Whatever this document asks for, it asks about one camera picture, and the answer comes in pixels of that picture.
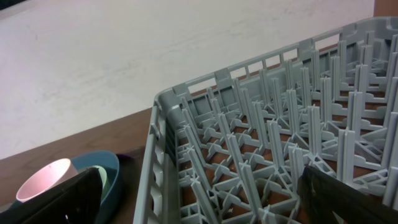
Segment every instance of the light green cup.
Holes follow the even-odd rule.
[[[89,168],[97,168],[99,171],[99,175],[101,176],[101,180],[102,180],[102,194],[101,194],[101,201],[102,199],[105,198],[106,194],[109,191],[110,188],[110,184],[109,184],[109,179],[108,179],[108,175],[106,175],[106,170],[104,169],[104,167],[101,166],[89,166],[89,167],[85,167],[83,169],[79,170],[79,173],[83,172],[84,170],[87,170]]]

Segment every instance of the plastic crate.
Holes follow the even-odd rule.
[[[397,39],[398,17],[366,19],[160,92],[134,223],[299,223],[305,165],[397,209]]]

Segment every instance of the cup rim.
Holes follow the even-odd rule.
[[[32,181],[32,179],[34,179],[35,177],[37,177],[44,169],[46,169],[48,166],[50,165],[54,165],[56,163],[59,162],[67,162],[67,166],[65,166],[65,170],[62,170],[62,172],[59,172],[57,175],[59,175],[58,178],[56,178],[56,181],[54,181],[53,183],[51,183],[49,185],[48,188],[41,190],[40,192],[36,193],[35,195],[31,195],[30,197],[24,197],[21,198],[20,194],[21,192],[24,190],[24,188],[30,183],[30,181]],[[53,187],[64,175],[65,173],[69,170],[70,166],[72,165],[72,161],[68,158],[63,158],[63,159],[57,159],[56,161],[53,161],[49,164],[47,164],[46,166],[43,166],[42,168],[40,168],[37,172],[35,172],[32,176],[30,176],[23,184],[22,186],[19,188],[19,190],[17,191],[17,195],[16,195],[16,199],[20,202],[26,202],[40,194],[42,194],[43,192],[47,191],[48,189],[50,189],[51,187]]]

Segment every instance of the pink cup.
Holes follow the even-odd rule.
[[[19,188],[17,200],[26,202],[78,174],[70,159],[59,159],[41,168]]]

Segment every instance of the gray plastic dish rack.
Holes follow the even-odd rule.
[[[300,223],[305,165],[398,209],[397,42],[398,17],[366,19],[160,92],[134,223]]]

